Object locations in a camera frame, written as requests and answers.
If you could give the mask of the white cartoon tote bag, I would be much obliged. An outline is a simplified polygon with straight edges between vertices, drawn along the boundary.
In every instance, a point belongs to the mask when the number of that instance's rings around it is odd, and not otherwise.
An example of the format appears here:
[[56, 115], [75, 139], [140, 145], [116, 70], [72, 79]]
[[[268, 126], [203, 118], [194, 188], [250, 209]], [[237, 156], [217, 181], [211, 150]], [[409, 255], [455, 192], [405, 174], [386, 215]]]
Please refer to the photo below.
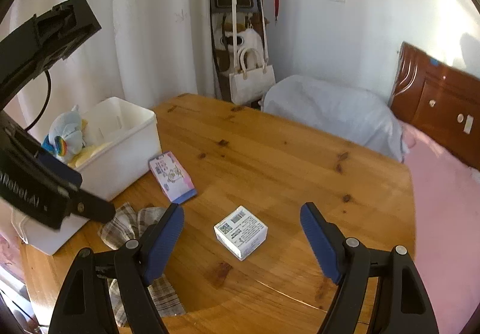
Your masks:
[[[214, 30], [214, 52], [216, 65], [221, 75], [233, 71], [233, 25], [230, 15], [219, 15]], [[264, 44], [260, 35], [252, 28], [237, 25], [237, 57], [239, 68], [246, 70], [263, 68], [265, 63]]]

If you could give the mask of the white handbag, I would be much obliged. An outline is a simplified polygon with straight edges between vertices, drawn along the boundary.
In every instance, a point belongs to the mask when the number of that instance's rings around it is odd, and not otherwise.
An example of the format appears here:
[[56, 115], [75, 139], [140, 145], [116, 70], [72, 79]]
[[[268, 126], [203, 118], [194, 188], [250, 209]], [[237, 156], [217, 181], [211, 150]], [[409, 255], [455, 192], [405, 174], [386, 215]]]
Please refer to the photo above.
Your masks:
[[[247, 53], [253, 53], [259, 61], [255, 68], [247, 68]], [[267, 64], [254, 47], [242, 49], [238, 60], [240, 69], [235, 69], [229, 75], [230, 97], [233, 104], [245, 105], [262, 98], [275, 85], [276, 78], [272, 65]]]

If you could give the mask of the white plastic storage bin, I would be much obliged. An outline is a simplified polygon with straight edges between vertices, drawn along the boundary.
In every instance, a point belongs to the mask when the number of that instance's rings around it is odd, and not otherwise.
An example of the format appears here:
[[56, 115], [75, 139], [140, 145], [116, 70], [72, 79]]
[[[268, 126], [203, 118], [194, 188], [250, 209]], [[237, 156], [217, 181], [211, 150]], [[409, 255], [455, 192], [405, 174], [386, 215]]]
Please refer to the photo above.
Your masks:
[[[156, 114], [117, 97], [106, 99], [82, 114], [87, 121], [85, 143], [95, 153], [75, 168], [81, 187], [111, 201], [149, 171], [148, 162], [161, 153]], [[26, 244], [53, 255], [88, 220], [70, 215], [59, 230], [21, 213], [11, 212], [11, 223]]]

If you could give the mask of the white curtain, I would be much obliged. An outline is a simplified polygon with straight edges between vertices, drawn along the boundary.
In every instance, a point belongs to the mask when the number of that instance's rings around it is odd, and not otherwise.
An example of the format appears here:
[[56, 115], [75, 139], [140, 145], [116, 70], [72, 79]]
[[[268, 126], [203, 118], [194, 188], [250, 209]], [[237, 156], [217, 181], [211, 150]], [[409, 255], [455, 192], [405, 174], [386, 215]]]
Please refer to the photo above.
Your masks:
[[[2, 35], [64, 1], [15, 0]], [[37, 140], [74, 105], [87, 111], [115, 96], [155, 107], [183, 93], [217, 94], [209, 0], [87, 1], [101, 29], [7, 104], [7, 114]]]

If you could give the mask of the pink tissue pack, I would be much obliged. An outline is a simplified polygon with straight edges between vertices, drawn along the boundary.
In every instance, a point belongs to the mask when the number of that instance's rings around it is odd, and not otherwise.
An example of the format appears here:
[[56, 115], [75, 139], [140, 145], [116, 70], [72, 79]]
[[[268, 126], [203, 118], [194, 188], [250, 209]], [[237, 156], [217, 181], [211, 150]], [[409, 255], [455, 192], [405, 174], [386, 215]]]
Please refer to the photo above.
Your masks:
[[159, 154], [148, 164], [169, 202], [181, 205], [197, 195], [190, 175], [171, 151]]

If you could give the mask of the white printed small box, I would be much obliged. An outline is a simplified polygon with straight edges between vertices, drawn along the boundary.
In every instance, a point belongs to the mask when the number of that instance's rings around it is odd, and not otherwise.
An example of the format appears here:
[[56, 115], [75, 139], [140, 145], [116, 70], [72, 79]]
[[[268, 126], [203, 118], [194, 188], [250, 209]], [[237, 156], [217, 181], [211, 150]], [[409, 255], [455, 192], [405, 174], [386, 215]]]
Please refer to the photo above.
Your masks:
[[240, 206], [214, 226], [217, 240], [243, 261], [267, 238], [268, 227], [247, 208]]

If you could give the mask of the brown wooden headboard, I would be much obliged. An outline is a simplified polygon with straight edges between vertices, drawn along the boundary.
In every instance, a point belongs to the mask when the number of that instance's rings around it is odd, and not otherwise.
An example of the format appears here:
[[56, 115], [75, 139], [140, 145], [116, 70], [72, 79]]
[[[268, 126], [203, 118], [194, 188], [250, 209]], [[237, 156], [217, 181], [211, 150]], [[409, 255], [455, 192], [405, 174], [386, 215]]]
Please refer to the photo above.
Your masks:
[[479, 79], [402, 43], [389, 106], [456, 158], [479, 168]]

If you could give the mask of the blue rainbow pony plush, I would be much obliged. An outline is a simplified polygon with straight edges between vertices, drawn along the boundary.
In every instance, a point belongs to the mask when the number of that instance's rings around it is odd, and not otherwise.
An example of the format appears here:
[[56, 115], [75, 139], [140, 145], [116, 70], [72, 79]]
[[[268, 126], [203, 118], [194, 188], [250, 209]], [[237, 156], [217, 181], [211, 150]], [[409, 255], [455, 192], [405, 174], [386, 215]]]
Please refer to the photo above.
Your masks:
[[69, 163], [85, 147], [83, 139], [87, 121], [82, 118], [79, 106], [60, 114], [50, 126], [41, 147], [57, 160]]

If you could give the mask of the yellow plush toy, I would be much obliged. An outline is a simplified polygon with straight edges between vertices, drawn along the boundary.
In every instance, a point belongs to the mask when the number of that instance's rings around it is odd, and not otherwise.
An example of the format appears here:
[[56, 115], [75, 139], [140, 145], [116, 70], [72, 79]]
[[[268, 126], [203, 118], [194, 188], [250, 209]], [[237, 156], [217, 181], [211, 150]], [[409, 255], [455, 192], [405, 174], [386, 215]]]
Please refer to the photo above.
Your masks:
[[72, 160], [68, 163], [70, 168], [79, 168], [83, 163], [90, 160], [98, 152], [102, 151], [104, 148], [110, 146], [109, 142], [103, 143], [98, 146], [86, 146], [84, 147], [79, 154], [75, 155]]

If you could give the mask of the pink bed blanket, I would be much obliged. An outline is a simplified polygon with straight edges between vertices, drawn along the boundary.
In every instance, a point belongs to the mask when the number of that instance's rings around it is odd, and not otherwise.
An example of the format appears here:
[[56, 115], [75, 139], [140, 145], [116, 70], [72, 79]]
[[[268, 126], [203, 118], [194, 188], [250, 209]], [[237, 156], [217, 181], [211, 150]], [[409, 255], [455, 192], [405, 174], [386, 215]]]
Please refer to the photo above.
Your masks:
[[479, 305], [479, 171], [410, 124], [403, 161], [412, 181], [415, 264], [439, 331], [460, 333]]

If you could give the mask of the grey white pillow bundle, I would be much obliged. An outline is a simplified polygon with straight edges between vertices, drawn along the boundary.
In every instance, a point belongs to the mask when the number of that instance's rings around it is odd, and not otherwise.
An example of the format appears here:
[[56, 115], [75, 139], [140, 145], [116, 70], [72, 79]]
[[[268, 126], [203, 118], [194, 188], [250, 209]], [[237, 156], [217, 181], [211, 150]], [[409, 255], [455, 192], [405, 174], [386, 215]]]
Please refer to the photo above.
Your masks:
[[401, 162], [400, 121], [382, 99], [368, 90], [293, 75], [264, 96], [262, 111], [305, 124]]

